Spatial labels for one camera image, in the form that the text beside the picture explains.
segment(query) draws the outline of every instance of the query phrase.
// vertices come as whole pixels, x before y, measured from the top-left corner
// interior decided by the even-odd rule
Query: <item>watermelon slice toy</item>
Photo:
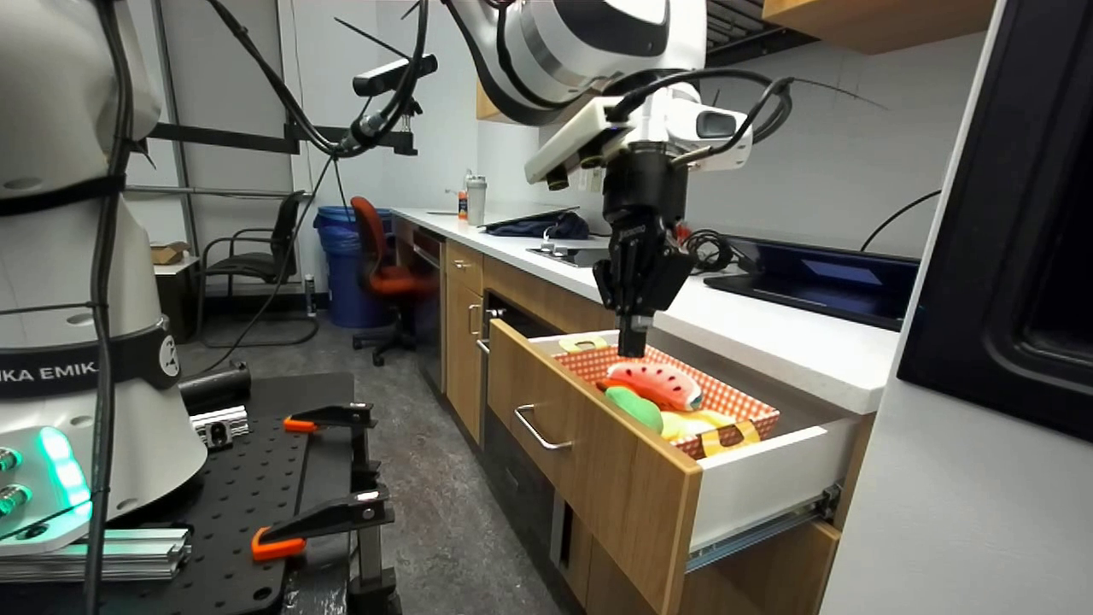
[[[702,388],[666,364],[622,363],[608,368],[608,380],[628,387],[665,411],[693,412],[702,406]]]

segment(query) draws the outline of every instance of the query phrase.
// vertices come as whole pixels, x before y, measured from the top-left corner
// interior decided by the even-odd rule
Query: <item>floor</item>
[[[213,340],[231,340],[233,322],[213,322]],[[254,340],[292,335],[302,323],[262,324]],[[383,481],[395,499],[396,522],[384,529],[384,560],[395,566],[407,615],[561,615],[504,515],[485,475],[453,418],[433,398],[412,353],[392,352],[372,365],[354,352],[351,332],[324,321],[299,346],[243,348],[254,378],[351,372],[356,401],[376,405],[379,425],[369,440],[383,461]],[[200,344],[179,347],[185,374],[224,353]]]

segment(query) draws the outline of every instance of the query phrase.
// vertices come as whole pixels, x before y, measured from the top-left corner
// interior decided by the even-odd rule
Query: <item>trash can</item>
[[[391,212],[377,209],[385,234],[392,232]],[[319,243],[327,255],[327,285],[330,288],[330,322],[345,329],[374,329],[389,326],[389,307],[361,287],[361,238],[356,216],[341,205],[320,206],[315,216]]]

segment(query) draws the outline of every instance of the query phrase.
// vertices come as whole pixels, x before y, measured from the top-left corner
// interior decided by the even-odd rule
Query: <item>red checkered liner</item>
[[[702,407],[700,410],[713,411],[727,417],[731,417],[734,424],[750,421],[752,426],[755,427],[755,431],[759,434],[760,438],[764,440],[771,435],[771,431],[774,429],[774,425],[778,423],[778,411],[774,407],[764,404],[751,395],[742,393],[717,380],[716,378],[701,372],[683,362],[666,355],[651,346],[645,347],[645,357],[642,359],[620,357],[618,348],[612,346],[610,348],[584,351],[581,353],[574,354],[563,353],[561,355],[554,355],[554,360],[562,364],[569,371],[591,385],[596,385],[598,381],[607,378],[608,368],[620,362],[667,364],[682,370],[684,374],[693,378],[695,382],[698,383],[698,387],[702,388]],[[744,439],[743,434],[739,428],[737,428],[736,425],[719,428],[717,430],[717,436],[722,447],[739,445]],[[701,460],[706,457],[706,452],[702,446],[701,435],[680,438],[679,440],[672,441],[671,445],[695,460]]]

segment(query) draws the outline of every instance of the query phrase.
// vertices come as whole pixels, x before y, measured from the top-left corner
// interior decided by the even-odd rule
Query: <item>open drawer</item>
[[[716,360],[702,357],[708,352],[650,340],[776,405],[781,419],[767,440],[695,461],[551,357],[564,352],[560,342],[583,336],[527,340],[497,320],[490,332],[487,406],[660,615],[679,611],[694,560],[709,560],[734,537],[772,535],[787,513],[815,502],[846,473],[860,416],[800,394],[768,401],[725,374],[731,370],[719,372]],[[609,344],[618,339],[613,331],[596,335]]]

